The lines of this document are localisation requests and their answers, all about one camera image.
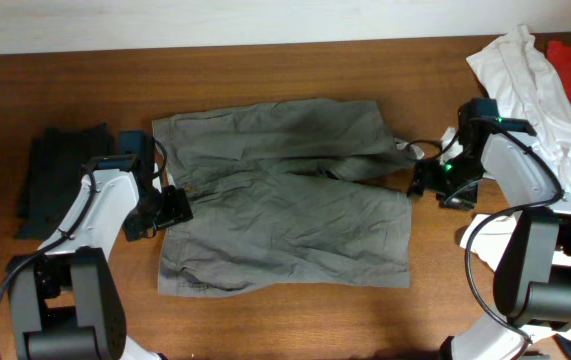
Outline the grey shorts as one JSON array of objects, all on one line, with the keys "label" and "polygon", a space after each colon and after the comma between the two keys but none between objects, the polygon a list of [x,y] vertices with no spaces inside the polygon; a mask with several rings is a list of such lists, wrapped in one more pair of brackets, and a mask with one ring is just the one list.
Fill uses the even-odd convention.
[{"label": "grey shorts", "polygon": [[405,288],[412,205],[371,180],[411,162],[371,100],[260,103],[156,120],[193,217],[167,229],[162,295],[283,283]]}]

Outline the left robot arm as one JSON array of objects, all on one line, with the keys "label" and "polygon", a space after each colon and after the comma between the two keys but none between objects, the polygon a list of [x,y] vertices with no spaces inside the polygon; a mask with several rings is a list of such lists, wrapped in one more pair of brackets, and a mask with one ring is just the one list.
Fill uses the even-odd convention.
[{"label": "left robot arm", "polygon": [[127,333],[108,259],[119,232],[130,241],[192,219],[183,189],[158,188],[135,154],[94,157],[54,233],[13,257],[0,285],[20,359],[157,359]]}]

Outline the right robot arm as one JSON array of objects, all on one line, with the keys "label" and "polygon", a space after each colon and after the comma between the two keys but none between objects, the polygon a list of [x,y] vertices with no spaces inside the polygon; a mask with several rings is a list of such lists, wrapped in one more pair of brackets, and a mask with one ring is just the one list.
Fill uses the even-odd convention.
[{"label": "right robot arm", "polygon": [[[443,208],[469,210],[478,183],[490,175],[509,206],[474,226],[465,245],[469,287],[483,309],[465,332],[448,337],[441,359],[519,359],[549,335],[571,334],[571,195],[541,155],[536,133],[525,120],[473,117],[454,135],[463,150],[442,162],[438,156],[414,164],[411,197],[435,193]],[[502,217],[516,226],[494,272],[493,302],[472,281],[471,249],[480,230]]]}]

